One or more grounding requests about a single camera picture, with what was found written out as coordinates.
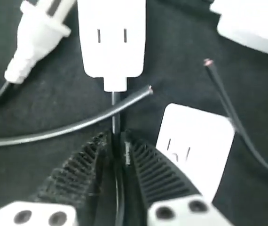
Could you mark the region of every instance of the plug slot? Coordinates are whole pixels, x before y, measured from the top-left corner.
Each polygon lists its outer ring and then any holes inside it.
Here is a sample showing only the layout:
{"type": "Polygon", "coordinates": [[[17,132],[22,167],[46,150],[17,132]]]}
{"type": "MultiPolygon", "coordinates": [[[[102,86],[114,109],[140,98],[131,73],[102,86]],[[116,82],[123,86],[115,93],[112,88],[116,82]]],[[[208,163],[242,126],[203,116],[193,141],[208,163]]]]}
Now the plug slot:
{"type": "Polygon", "coordinates": [[[97,42],[101,43],[101,30],[97,29],[97,42]]]}
{"type": "Polygon", "coordinates": [[[126,36],[126,29],[124,29],[124,42],[127,41],[127,36],[126,36]]]}
{"type": "Polygon", "coordinates": [[[50,6],[49,10],[47,11],[47,14],[50,16],[53,16],[55,12],[57,11],[60,3],[62,0],[54,0],[52,5],[50,6]]]}

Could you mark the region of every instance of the cut wire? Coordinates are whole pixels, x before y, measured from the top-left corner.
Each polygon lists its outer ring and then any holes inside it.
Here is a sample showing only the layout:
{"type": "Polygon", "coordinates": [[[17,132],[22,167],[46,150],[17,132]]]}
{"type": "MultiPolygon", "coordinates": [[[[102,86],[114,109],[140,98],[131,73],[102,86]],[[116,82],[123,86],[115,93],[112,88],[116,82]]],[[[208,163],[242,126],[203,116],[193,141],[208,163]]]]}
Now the cut wire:
{"type": "Polygon", "coordinates": [[[147,86],[131,94],[129,97],[117,103],[110,109],[105,110],[104,112],[97,114],[96,116],[93,116],[89,119],[85,119],[80,122],[76,122],[74,124],[68,125],[68,126],[64,126],[58,129],[53,129],[53,130],[49,130],[49,131],[41,132],[37,134],[30,134],[30,135],[24,135],[24,136],[19,136],[19,137],[0,138],[0,146],[18,145],[18,144],[23,144],[23,143],[35,142],[39,140],[45,140],[45,139],[57,137],[60,135],[64,135],[67,133],[71,133],[71,132],[86,128],[88,126],[91,126],[102,120],[105,120],[107,118],[114,116],[115,114],[125,110],[129,106],[135,104],[136,102],[144,99],[145,97],[151,94],[153,94],[153,90],[151,86],[147,86]]]}
{"type": "Polygon", "coordinates": [[[260,163],[265,169],[268,170],[268,163],[261,156],[261,154],[257,151],[257,149],[256,149],[255,145],[253,144],[253,142],[251,141],[246,129],[244,128],[242,122],[240,121],[240,119],[236,113],[236,110],[231,103],[230,97],[228,96],[228,94],[224,88],[223,82],[218,74],[217,68],[213,63],[213,60],[210,60],[210,59],[204,60],[204,66],[205,66],[206,71],[209,75],[209,78],[211,79],[212,83],[214,84],[214,86],[216,87],[216,89],[220,95],[221,102],[222,102],[229,118],[231,119],[235,129],[240,134],[242,140],[244,141],[245,145],[247,146],[247,148],[249,149],[249,151],[251,152],[253,157],[258,161],[258,163],[260,163]]]}

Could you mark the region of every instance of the power plug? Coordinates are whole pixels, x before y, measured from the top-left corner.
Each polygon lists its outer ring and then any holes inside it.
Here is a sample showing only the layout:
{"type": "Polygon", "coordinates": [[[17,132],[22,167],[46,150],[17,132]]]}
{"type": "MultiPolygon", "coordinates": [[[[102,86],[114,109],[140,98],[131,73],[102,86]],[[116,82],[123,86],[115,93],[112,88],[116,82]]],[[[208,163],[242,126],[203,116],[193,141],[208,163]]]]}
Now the power plug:
{"type": "Polygon", "coordinates": [[[23,83],[36,63],[54,50],[63,37],[70,35],[71,30],[63,21],[75,1],[61,0],[53,16],[48,11],[54,0],[38,0],[36,5],[26,0],[22,2],[17,50],[5,71],[8,82],[23,83]]]}
{"type": "Polygon", "coordinates": [[[123,92],[143,71],[146,0],[78,1],[84,70],[104,78],[104,90],[123,92]]]}

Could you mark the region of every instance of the black cloth background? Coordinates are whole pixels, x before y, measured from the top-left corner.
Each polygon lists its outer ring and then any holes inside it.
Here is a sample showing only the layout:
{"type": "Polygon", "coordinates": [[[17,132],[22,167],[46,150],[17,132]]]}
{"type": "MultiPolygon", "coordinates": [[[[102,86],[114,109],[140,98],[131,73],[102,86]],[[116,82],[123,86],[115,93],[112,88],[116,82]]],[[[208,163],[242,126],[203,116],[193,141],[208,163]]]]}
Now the black cloth background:
{"type": "MultiPolygon", "coordinates": [[[[147,2],[145,69],[139,78],[129,79],[128,92],[151,84],[155,94],[123,114],[124,126],[140,131],[155,144],[164,108],[171,102],[225,114],[203,69],[203,59],[210,57],[251,138],[268,161],[268,55],[220,37],[218,16],[208,12],[206,3],[147,2]]],[[[0,0],[0,87],[16,48],[20,4],[21,0],[0,0]]],[[[0,106],[0,137],[56,128],[110,106],[102,80],[84,72],[76,8],[66,24],[72,29],[71,36],[38,63],[0,106]]],[[[108,128],[110,120],[47,141],[0,147],[0,207],[31,194],[52,168],[108,128]]],[[[237,136],[213,203],[236,226],[268,225],[268,173],[237,136]]],[[[105,202],[103,209],[108,208],[105,202]]]]}

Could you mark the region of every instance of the white charger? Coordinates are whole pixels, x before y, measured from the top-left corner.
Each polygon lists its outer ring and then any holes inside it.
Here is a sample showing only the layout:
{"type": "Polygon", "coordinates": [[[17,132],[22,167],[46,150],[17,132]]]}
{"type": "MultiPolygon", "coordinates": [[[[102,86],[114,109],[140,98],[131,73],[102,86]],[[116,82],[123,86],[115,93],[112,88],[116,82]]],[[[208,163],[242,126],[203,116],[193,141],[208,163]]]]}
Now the white charger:
{"type": "Polygon", "coordinates": [[[268,53],[268,0],[215,0],[210,10],[221,15],[221,36],[268,53]]]}
{"type": "Polygon", "coordinates": [[[87,75],[104,78],[104,90],[127,90],[143,71],[146,0],[78,1],[79,37],[87,75]]]}

